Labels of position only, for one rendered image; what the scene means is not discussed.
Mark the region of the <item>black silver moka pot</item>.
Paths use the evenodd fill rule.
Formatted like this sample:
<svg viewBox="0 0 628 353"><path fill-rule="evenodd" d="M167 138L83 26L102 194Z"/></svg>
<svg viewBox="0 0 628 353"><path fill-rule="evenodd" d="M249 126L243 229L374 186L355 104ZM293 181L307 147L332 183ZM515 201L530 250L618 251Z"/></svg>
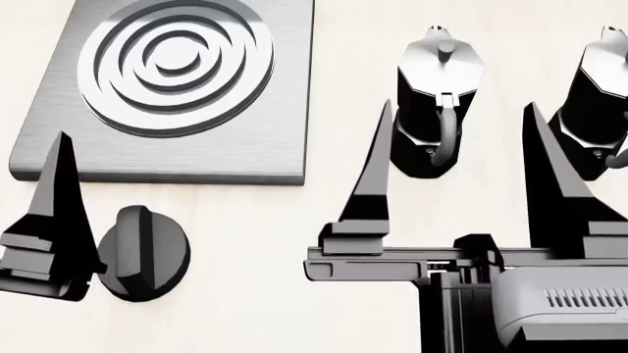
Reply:
<svg viewBox="0 0 628 353"><path fill-rule="evenodd" d="M392 163L414 178L438 178L457 163L462 123L485 72L473 47L441 25L409 43L397 66Z"/></svg>
<svg viewBox="0 0 628 353"><path fill-rule="evenodd" d="M599 178L628 167L628 34L606 26L585 46L565 102L549 127L579 176Z"/></svg>

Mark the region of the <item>black round stove knob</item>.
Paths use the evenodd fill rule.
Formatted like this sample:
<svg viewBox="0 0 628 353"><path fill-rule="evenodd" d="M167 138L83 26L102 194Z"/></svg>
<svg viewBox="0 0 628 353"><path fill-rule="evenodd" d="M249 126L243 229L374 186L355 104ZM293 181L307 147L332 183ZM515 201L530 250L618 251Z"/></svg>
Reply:
<svg viewBox="0 0 628 353"><path fill-rule="evenodd" d="M99 279L110 293L128 302L148 302L180 283L191 251L179 223L132 205L119 211L100 240L98 255L107 265Z"/></svg>

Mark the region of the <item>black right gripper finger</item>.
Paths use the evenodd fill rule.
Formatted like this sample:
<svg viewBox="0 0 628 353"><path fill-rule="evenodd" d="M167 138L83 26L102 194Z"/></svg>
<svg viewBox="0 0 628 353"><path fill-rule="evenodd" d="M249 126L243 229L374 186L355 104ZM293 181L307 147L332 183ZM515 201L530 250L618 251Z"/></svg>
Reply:
<svg viewBox="0 0 628 353"><path fill-rule="evenodd" d="M318 236L324 255L381 255L390 232L387 199L392 146L392 102L387 101L365 159L363 170L339 219L326 223Z"/></svg>
<svg viewBox="0 0 628 353"><path fill-rule="evenodd" d="M594 196L534 102L522 144L531 246L556 258L628 258L628 219Z"/></svg>

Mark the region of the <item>silver spiral burner coil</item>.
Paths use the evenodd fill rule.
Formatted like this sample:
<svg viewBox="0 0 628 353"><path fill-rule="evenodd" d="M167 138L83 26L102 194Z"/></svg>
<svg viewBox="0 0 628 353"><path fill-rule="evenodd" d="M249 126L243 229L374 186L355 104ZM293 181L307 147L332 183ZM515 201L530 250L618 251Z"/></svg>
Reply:
<svg viewBox="0 0 628 353"><path fill-rule="evenodd" d="M195 134L250 105L274 67L273 37L237 0L139 0L87 38L78 88L92 113L146 137Z"/></svg>

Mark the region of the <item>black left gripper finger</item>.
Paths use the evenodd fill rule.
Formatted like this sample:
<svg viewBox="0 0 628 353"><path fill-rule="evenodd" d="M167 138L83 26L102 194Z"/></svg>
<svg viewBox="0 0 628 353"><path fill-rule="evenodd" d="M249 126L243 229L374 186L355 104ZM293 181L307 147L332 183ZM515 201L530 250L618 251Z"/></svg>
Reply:
<svg viewBox="0 0 628 353"><path fill-rule="evenodd" d="M95 273L94 239L67 134L52 143L28 211L0 235L0 245L0 270L10 276L63 281Z"/></svg>

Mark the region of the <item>silver square stove plate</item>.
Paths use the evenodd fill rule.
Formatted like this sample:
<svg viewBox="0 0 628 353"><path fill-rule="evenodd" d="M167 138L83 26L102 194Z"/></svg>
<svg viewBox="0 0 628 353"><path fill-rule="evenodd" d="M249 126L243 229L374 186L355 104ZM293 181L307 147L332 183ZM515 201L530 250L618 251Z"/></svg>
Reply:
<svg viewBox="0 0 628 353"><path fill-rule="evenodd" d="M272 75L254 102L230 120L177 137L113 128L92 113L79 91L85 41L138 1L75 0L10 155L11 175L36 180L62 132L73 141L82 181L303 184L315 0L237 0L272 34Z"/></svg>

